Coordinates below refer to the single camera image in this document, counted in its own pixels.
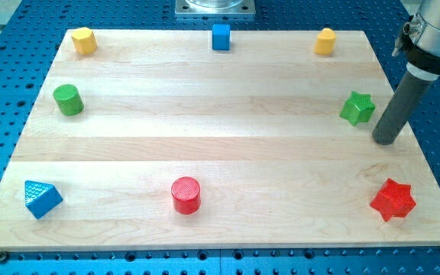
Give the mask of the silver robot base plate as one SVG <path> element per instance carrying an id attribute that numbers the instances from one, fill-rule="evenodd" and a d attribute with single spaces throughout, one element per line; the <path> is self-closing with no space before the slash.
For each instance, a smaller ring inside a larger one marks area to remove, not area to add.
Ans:
<path id="1" fill-rule="evenodd" d="M 176 0 L 175 14 L 182 17 L 233 16 L 256 14 L 255 0 Z"/>

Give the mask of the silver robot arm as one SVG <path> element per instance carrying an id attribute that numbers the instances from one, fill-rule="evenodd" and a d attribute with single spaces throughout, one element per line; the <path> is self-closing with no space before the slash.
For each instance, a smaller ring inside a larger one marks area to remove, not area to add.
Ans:
<path id="1" fill-rule="evenodd" d="M 422 0 L 400 29 L 393 56 L 405 53 L 413 66 L 440 75 L 440 0 Z"/>

